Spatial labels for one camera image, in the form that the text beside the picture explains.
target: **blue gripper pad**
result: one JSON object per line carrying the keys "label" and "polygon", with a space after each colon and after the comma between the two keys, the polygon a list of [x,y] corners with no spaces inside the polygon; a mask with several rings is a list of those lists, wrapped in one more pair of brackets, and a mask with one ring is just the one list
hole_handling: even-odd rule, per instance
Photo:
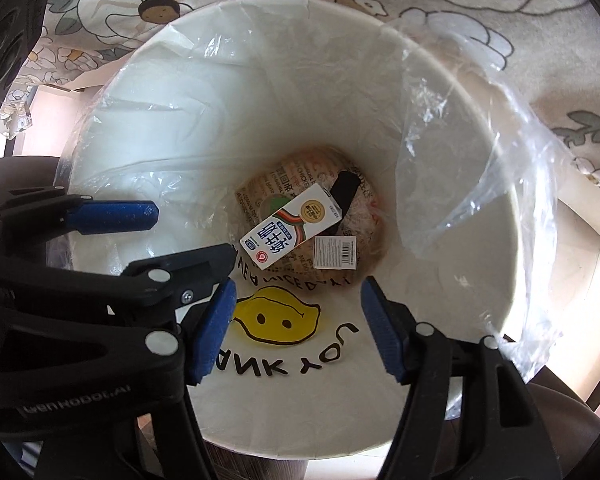
{"label": "blue gripper pad", "polygon": [[187,383],[200,384],[203,377],[214,369],[220,345],[229,323],[234,316],[236,291],[234,280],[226,280],[218,285],[205,311],[205,318],[196,330],[196,339],[190,351],[193,359],[189,367]]}
{"label": "blue gripper pad", "polygon": [[158,221],[158,206],[149,200],[87,200],[68,211],[65,227],[83,235],[148,231]]}
{"label": "blue gripper pad", "polygon": [[365,313],[366,323],[376,342],[376,348],[380,353],[384,369],[402,383],[405,378],[402,339],[391,324],[389,316],[382,307],[384,295],[375,282],[367,278],[362,283],[360,290],[360,301],[362,311]]}

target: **black lettering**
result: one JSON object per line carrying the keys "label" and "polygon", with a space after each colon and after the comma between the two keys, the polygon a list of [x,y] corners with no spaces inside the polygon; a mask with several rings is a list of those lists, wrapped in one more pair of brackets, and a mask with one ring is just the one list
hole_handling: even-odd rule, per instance
{"label": "black lettering", "polygon": [[[327,352],[331,349],[336,351],[336,357],[327,357]],[[320,352],[320,357],[318,357],[318,359],[320,359],[320,361],[322,361],[323,363],[330,363],[331,361],[337,361],[339,358],[340,358],[340,345],[338,343],[331,343],[329,346],[327,346],[327,348],[325,348],[322,352]]]}
{"label": "black lettering", "polygon": [[261,376],[260,368],[258,367],[258,362],[256,361],[255,357],[250,357],[243,366],[240,363],[240,355],[236,352],[236,353],[234,353],[234,360],[235,360],[235,371],[238,372],[238,375],[242,375],[249,368],[253,368],[253,373],[256,375],[256,377]]}
{"label": "black lettering", "polygon": [[351,330],[351,333],[353,333],[353,334],[360,332],[360,329],[357,326],[355,326],[353,323],[343,323],[339,327],[337,327],[336,339],[340,342],[341,345],[344,346],[344,339],[340,337],[340,330],[342,330],[343,328],[347,328],[347,329]]}
{"label": "black lettering", "polygon": [[278,368],[282,364],[282,359],[278,359],[273,364],[269,364],[269,361],[266,359],[262,360],[262,367],[264,368],[264,373],[266,373],[269,377],[273,375],[273,372],[278,372],[279,374],[287,375],[288,372],[283,370],[282,368]]}
{"label": "black lettering", "polygon": [[267,189],[269,189],[269,192],[270,192],[272,195],[274,195],[276,192],[275,192],[275,191],[273,191],[273,186],[271,185],[271,183],[270,183],[268,180],[266,180],[266,184],[267,184]]}
{"label": "black lettering", "polygon": [[218,370],[224,372],[226,364],[229,362],[229,357],[231,357],[231,350],[225,352],[220,349],[220,353],[218,354],[218,357],[216,357],[216,366],[218,367]]}
{"label": "black lettering", "polygon": [[319,370],[320,368],[322,368],[322,365],[314,365],[306,357],[301,357],[300,360],[302,361],[302,370],[300,370],[301,374],[307,373],[309,368],[315,368],[316,370]]}

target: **cartoon face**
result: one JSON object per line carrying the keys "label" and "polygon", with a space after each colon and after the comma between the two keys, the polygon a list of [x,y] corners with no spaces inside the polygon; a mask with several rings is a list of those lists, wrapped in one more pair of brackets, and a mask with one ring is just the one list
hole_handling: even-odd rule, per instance
{"label": "cartoon face", "polygon": [[318,327],[320,305],[298,300],[279,286],[266,286],[238,300],[234,320],[255,341],[295,345],[309,339]]}
{"label": "cartoon face", "polygon": [[180,4],[174,0],[145,0],[138,14],[144,22],[164,25],[180,17]]}

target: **white circular marker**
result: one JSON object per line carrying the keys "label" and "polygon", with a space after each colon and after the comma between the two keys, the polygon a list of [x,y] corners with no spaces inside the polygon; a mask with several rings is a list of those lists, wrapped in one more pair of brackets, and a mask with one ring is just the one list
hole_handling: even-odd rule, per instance
{"label": "white circular marker", "polygon": [[162,269],[151,269],[148,273],[149,279],[158,283],[166,283],[171,279],[171,275]]}
{"label": "white circular marker", "polygon": [[489,335],[489,336],[485,337],[482,340],[482,342],[483,342],[483,344],[487,348],[489,348],[491,350],[497,350],[498,349],[498,342],[496,341],[496,338],[494,338],[494,336],[492,336],[492,335]]}
{"label": "white circular marker", "polygon": [[420,335],[428,337],[433,335],[435,329],[429,323],[418,323],[416,325],[416,332]]}
{"label": "white circular marker", "polygon": [[173,355],[178,350],[178,340],[176,337],[164,330],[151,332],[144,338],[144,344],[149,352],[156,355]]}

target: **gold seal logo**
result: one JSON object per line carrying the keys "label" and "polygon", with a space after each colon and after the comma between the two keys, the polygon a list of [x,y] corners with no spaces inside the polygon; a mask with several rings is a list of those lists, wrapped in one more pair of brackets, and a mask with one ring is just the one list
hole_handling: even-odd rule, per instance
{"label": "gold seal logo", "polygon": [[324,206],[317,200],[307,200],[300,207],[300,218],[308,224],[317,224],[324,218]]}

